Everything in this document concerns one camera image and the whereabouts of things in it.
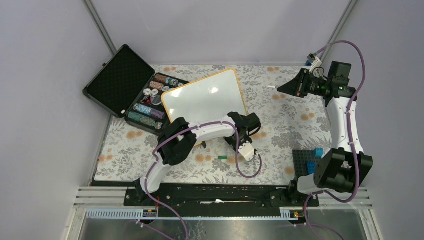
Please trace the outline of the yellow framed whiteboard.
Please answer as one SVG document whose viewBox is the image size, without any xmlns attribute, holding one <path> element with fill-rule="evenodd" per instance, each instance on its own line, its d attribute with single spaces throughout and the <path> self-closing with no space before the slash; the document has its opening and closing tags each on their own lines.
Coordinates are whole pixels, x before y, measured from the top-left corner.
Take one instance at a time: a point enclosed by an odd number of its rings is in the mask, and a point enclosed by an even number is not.
<svg viewBox="0 0 424 240">
<path fill-rule="evenodd" d="M 233 68 L 166 91 L 161 101 L 170 124 L 180 117 L 189 123 L 206 123 L 230 112 L 248 115 L 241 85 Z"/>
</svg>

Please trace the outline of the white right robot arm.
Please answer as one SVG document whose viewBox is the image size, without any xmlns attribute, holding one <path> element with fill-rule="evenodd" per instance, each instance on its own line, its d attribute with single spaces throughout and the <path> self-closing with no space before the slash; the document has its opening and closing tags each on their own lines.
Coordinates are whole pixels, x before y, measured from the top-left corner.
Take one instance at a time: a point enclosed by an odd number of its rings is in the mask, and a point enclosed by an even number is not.
<svg viewBox="0 0 424 240">
<path fill-rule="evenodd" d="M 277 91 L 293 97 L 307 95 L 322 97 L 325 114 L 330 123 L 331 149 L 318 162 L 314 173 L 300 176 L 290 184 L 287 201 L 301 205 L 307 195 L 334 191 L 355 195 L 373 166 L 373 158 L 364 153 L 357 124 L 357 90 L 349 86 L 352 65 L 333 61 L 327 76 L 302 68 Z"/>
</svg>

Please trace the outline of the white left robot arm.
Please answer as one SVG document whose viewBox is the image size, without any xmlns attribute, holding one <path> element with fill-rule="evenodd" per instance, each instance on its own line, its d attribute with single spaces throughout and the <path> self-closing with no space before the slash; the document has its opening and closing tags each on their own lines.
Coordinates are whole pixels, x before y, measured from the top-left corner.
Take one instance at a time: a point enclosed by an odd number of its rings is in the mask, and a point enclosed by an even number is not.
<svg viewBox="0 0 424 240">
<path fill-rule="evenodd" d="M 152 204 L 155 192 L 171 168 L 185 161 L 196 145 L 209 140 L 223 138 L 237 157 L 253 160 L 259 154 L 253 147 L 252 136 L 261 127 L 255 113 L 245 116 L 230 112 L 222 118 L 203 123 L 188 122 L 184 117 L 177 118 L 158 137 L 158 145 L 152 151 L 155 160 L 138 180 L 140 188 L 136 192 L 136 199 L 144 206 Z"/>
</svg>

